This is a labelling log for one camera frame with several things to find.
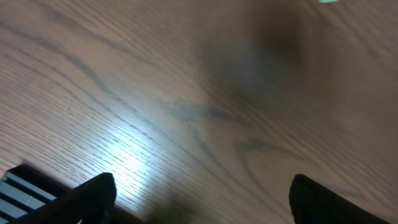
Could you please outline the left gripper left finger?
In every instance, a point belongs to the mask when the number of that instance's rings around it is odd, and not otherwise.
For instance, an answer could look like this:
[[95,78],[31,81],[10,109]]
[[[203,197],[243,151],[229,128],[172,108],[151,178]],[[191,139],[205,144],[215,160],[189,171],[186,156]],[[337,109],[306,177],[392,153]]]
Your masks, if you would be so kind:
[[15,220],[17,224],[109,224],[113,222],[116,185],[102,173],[67,194]]

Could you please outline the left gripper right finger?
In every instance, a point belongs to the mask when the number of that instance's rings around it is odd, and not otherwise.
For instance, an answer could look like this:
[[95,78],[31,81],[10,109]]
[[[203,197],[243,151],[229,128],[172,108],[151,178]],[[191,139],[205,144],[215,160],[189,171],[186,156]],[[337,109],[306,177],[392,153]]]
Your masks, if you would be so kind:
[[303,174],[289,191],[295,224],[388,224]]

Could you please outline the lime green microfiber cloth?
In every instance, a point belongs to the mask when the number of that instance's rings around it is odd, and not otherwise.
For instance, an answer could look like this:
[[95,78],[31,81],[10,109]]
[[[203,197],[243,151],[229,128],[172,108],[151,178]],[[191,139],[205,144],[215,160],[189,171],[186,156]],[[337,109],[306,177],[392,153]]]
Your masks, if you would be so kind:
[[333,3],[333,2],[337,2],[339,0],[318,0],[318,2],[322,3],[322,4],[329,4],[329,3]]

